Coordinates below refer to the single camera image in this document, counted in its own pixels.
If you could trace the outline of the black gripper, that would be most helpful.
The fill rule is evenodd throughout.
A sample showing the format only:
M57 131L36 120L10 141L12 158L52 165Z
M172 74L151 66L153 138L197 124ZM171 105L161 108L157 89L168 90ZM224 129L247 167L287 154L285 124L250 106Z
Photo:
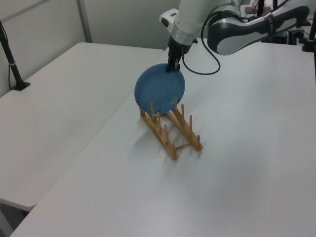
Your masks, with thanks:
M186 54L191 48L191 44L185 45L178 43L173 37L168 41L168 62L165 71L171 73L173 71L180 70L179 60L182 57L182 53Z

